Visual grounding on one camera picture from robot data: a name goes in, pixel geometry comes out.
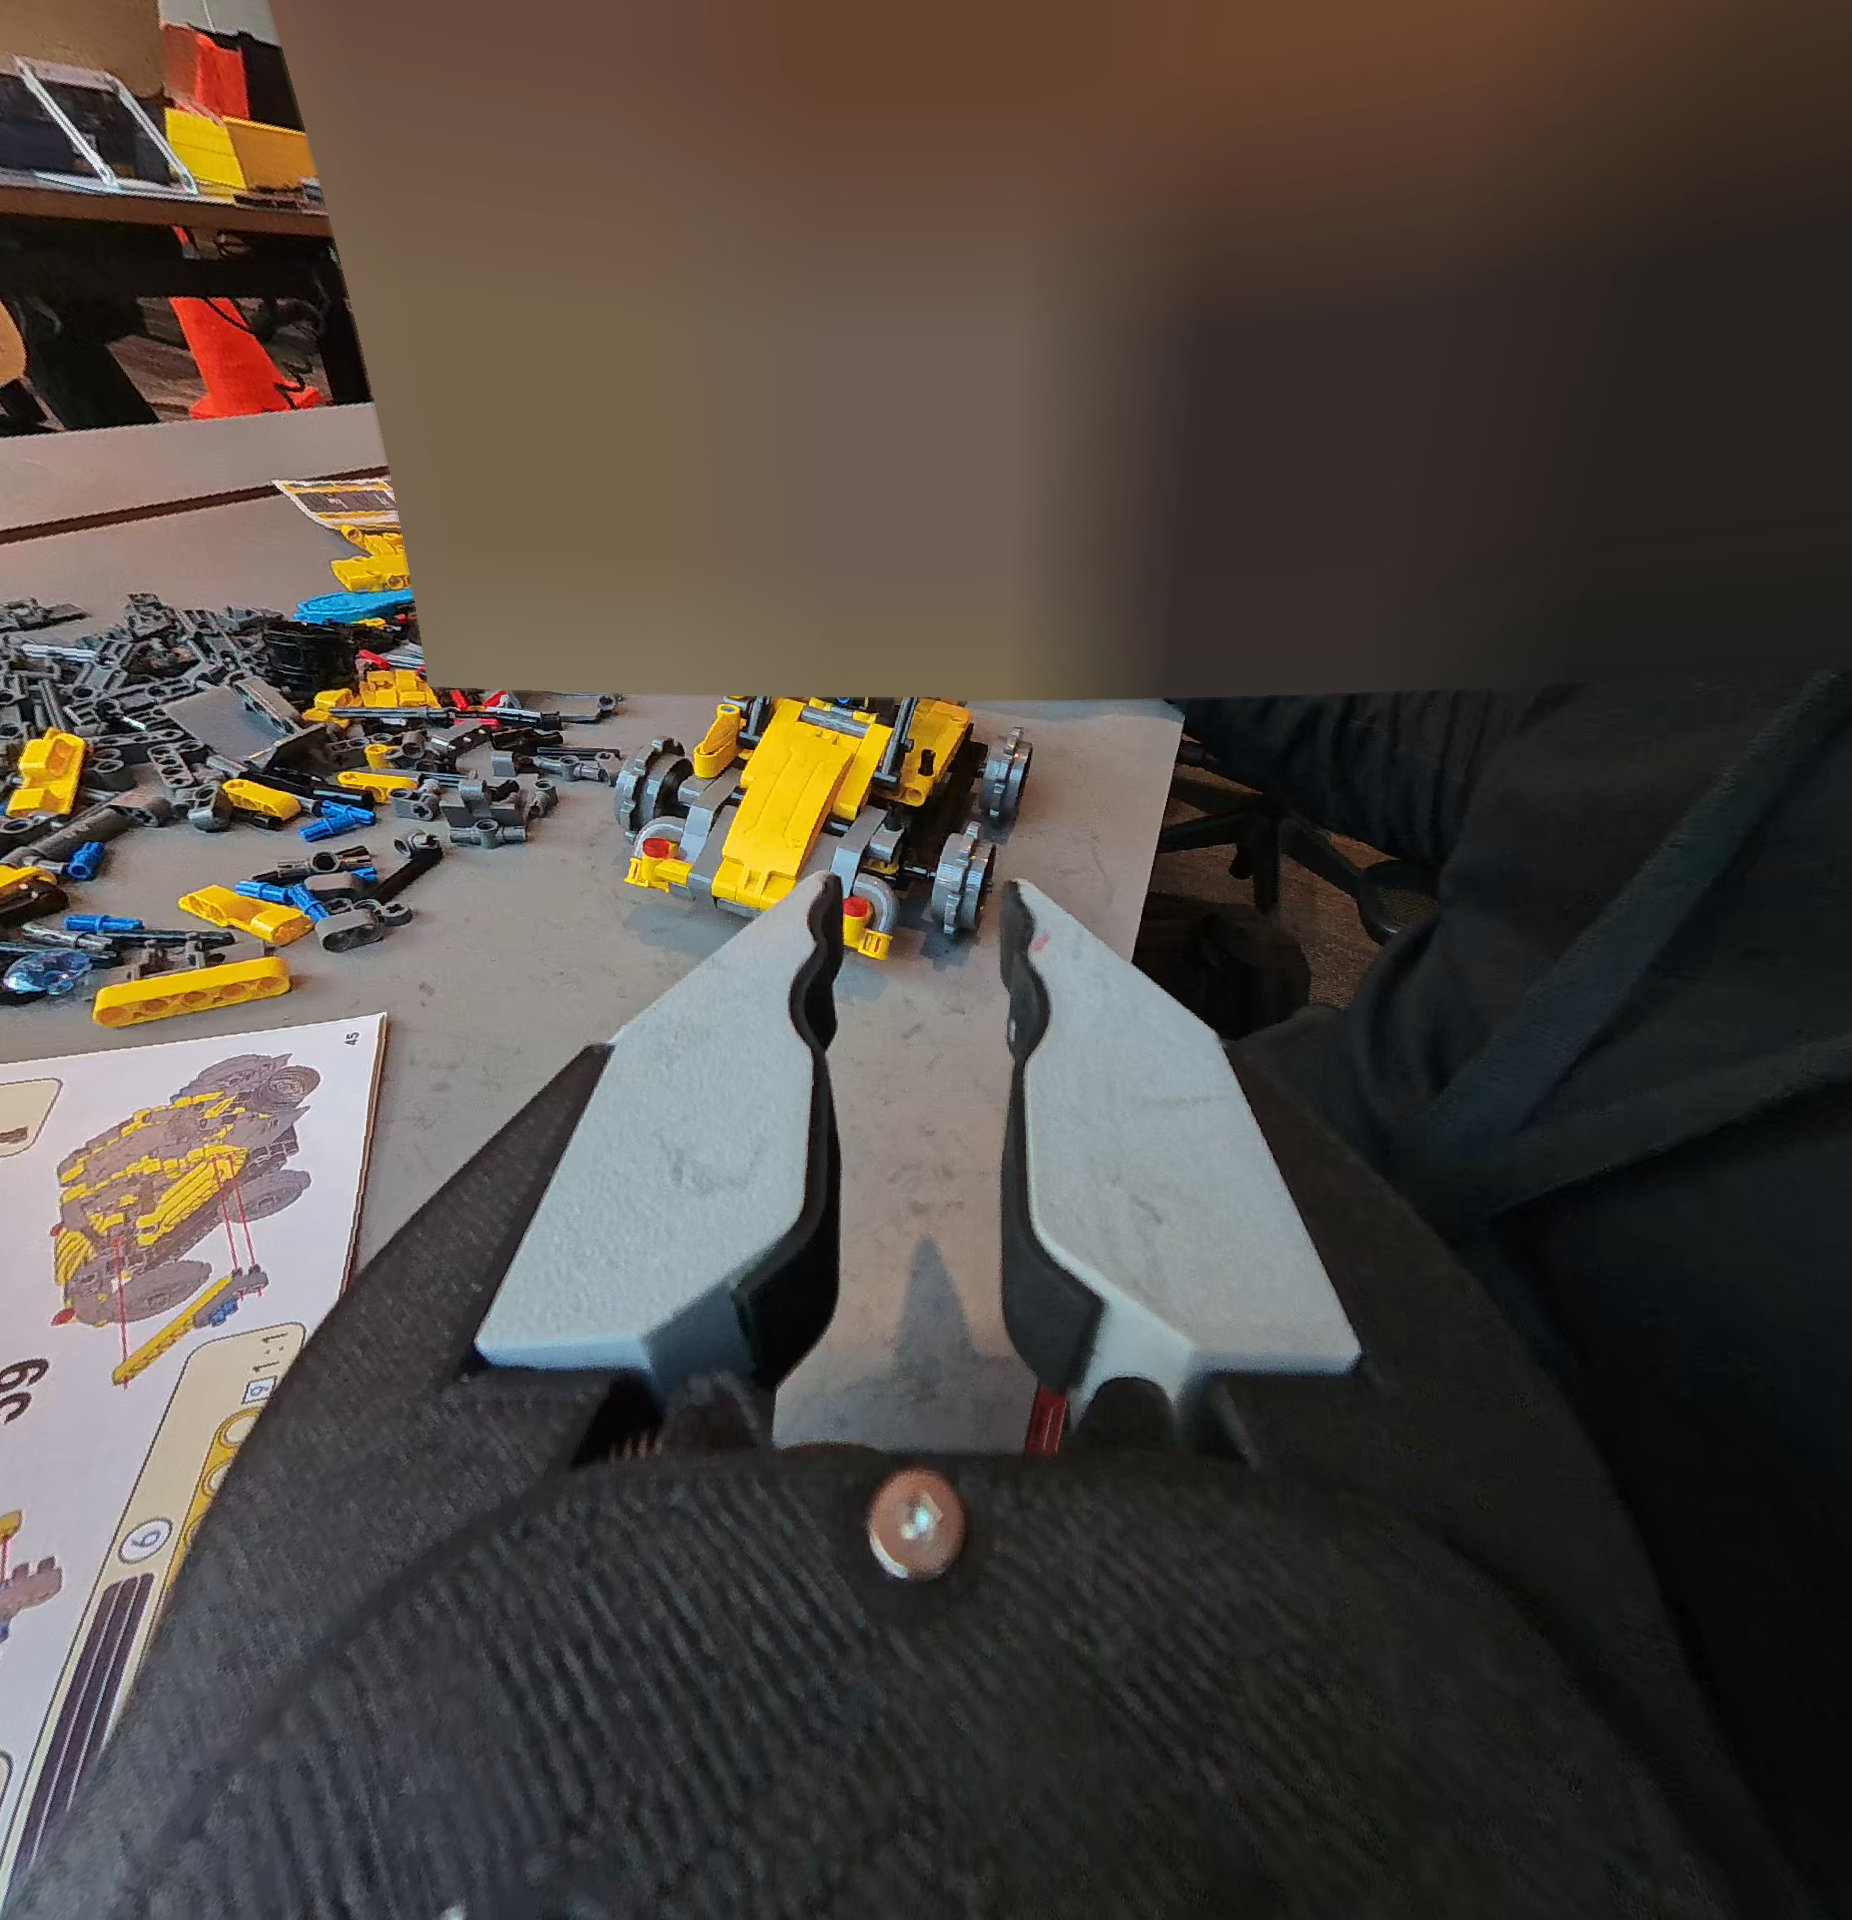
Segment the yellow toy vehicle model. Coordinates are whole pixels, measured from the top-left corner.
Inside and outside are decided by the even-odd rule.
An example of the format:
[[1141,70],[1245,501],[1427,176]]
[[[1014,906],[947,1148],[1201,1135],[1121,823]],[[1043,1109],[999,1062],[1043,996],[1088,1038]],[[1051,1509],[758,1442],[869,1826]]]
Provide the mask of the yellow toy vehicle model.
[[624,763],[624,881],[758,917],[827,873],[848,950],[885,960],[909,913],[963,943],[1032,763],[1021,727],[982,741],[973,710],[941,696],[725,696],[695,745],[661,737]]

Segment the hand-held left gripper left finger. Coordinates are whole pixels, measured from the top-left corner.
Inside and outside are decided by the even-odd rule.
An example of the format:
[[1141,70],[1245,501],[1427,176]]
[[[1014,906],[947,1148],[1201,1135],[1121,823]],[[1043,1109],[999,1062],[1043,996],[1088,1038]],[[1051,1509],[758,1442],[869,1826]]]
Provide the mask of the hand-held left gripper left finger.
[[807,878],[600,1051],[475,1335],[496,1370],[775,1392],[840,1287],[827,1047],[841,886]]

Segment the pile of grey track links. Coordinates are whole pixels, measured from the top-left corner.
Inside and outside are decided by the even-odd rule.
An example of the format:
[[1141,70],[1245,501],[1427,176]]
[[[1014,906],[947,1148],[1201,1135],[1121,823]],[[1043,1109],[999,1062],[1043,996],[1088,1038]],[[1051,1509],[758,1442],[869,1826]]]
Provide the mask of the pile of grey track links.
[[16,765],[27,739],[51,727],[133,759],[170,725],[163,701],[236,680],[267,682],[257,635],[271,620],[289,618],[179,608],[133,594],[116,625],[85,631],[74,605],[0,603],[0,763]]

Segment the black chair base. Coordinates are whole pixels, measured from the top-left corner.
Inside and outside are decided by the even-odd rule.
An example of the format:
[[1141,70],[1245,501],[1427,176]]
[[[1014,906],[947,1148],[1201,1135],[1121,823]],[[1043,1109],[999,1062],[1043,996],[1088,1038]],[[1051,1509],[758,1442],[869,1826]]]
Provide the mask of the black chair base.
[[1325,833],[1182,749],[1136,965],[1224,1041],[1350,1008],[1378,950],[1438,910],[1438,878]]

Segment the grey curved panel piece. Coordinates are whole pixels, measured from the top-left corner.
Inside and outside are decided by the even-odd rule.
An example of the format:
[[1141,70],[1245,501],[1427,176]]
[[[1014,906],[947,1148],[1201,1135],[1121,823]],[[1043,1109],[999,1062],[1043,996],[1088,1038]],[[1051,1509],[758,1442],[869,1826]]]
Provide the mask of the grey curved panel piece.
[[161,712],[170,725],[222,762],[265,763],[285,752],[289,741],[324,737],[280,690],[259,680],[185,692],[163,701]]

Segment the yellow plastic bin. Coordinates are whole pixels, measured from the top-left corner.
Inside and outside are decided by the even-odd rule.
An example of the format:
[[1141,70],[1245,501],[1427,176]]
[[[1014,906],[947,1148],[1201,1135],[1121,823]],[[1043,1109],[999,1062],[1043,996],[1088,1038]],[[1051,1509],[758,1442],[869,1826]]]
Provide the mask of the yellow plastic bin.
[[202,191],[293,194],[302,183],[317,182],[312,148],[302,130],[177,107],[163,110],[163,129],[170,151]]

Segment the pile of mixed coloured pieces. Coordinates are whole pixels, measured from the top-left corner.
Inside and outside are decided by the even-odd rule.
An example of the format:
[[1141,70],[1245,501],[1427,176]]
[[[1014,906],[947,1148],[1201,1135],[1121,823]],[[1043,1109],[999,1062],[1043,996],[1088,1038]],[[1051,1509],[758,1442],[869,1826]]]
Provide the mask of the pile of mixed coloured pieces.
[[[354,684],[295,709],[324,737],[265,763],[222,762],[168,725],[133,759],[88,745],[74,811],[17,820],[4,811],[17,759],[0,763],[0,972],[31,948],[85,953],[93,974],[65,998],[93,1008],[141,965],[370,948],[409,924],[409,892],[449,852],[525,844],[562,782],[619,767],[593,741],[624,709],[616,692],[436,690],[407,618],[389,623],[389,644],[356,642]],[[88,892],[124,841],[156,829],[259,835],[271,849],[247,876],[190,873],[166,921],[93,909]],[[0,994],[0,1005],[31,1004]]]

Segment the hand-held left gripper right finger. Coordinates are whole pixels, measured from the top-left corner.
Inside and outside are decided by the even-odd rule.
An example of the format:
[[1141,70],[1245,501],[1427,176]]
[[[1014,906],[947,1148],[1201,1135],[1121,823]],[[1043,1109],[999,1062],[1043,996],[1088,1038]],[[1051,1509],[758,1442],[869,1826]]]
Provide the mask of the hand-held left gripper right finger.
[[1362,1358],[1218,1037],[1039,886],[1012,881],[1000,1302],[1079,1422],[1110,1380],[1194,1422],[1224,1379],[1344,1380]]

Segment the far work table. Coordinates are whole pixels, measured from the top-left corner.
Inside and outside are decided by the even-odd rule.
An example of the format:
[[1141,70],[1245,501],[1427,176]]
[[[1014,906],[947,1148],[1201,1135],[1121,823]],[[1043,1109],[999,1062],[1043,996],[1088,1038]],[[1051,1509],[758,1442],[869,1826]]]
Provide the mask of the far work table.
[[245,206],[161,192],[144,183],[109,191],[33,173],[0,173],[0,216],[271,235],[322,243],[332,238],[327,212],[308,206]]

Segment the long yellow holed beam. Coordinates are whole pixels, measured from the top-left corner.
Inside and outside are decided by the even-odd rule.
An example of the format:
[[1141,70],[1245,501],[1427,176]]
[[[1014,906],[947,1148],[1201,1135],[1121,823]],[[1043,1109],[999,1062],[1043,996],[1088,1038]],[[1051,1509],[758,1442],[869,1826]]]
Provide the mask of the long yellow holed beam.
[[124,972],[93,996],[91,1018],[103,1029],[128,1029],[156,1021],[191,1018],[236,1005],[262,1004],[291,992],[285,960],[255,958],[224,961],[212,955],[185,968]]

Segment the instruction booklet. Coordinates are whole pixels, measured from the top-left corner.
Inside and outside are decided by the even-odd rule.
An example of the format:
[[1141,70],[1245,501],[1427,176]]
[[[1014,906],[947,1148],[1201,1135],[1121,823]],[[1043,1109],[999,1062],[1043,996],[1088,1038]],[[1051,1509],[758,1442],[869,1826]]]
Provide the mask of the instruction booklet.
[[0,1909],[350,1276],[385,1025],[0,1068]]

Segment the orange traffic cone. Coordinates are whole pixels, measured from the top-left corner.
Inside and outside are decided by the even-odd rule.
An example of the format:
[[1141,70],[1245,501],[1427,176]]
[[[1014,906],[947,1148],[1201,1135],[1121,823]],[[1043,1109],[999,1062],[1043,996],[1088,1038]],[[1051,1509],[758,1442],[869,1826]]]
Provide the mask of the orange traffic cone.
[[324,407],[324,398],[285,374],[230,301],[174,299],[171,315],[205,386],[191,402],[193,421],[245,420]]

